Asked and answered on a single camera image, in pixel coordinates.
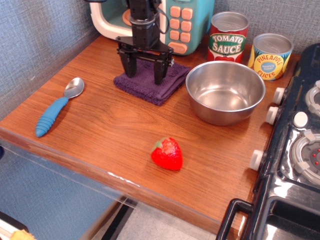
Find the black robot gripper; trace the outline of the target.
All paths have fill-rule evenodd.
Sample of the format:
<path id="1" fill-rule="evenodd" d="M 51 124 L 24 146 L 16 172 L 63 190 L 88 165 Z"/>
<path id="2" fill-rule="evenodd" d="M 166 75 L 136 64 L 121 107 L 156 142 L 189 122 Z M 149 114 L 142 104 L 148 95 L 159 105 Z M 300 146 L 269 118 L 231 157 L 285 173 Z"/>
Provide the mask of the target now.
<path id="1" fill-rule="evenodd" d="M 154 82 L 160 85 L 168 66 L 174 64 L 173 49 L 160 40 L 160 20 L 130 19 L 132 36 L 118 36 L 118 54 L 125 74 L 132 78 L 137 71 L 137 59 L 154 62 Z"/>

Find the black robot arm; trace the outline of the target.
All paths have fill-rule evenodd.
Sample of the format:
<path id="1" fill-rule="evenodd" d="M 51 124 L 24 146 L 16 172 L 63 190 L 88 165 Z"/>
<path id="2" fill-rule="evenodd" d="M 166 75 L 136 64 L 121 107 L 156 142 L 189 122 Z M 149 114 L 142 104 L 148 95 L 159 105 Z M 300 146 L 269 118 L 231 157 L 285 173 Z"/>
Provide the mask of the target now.
<path id="1" fill-rule="evenodd" d="M 137 72 L 137 60 L 154 64 L 154 82 L 162 83 L 169 66 L 173 65 L 173 48 L 160 40 L 165 34 L 160 27 L 160 15 L 165 13 L 159 8 L 161 0 L 128 0 L 132 36 L 118 36 L 117 52 L 125 74 L 132 78 Z"/>

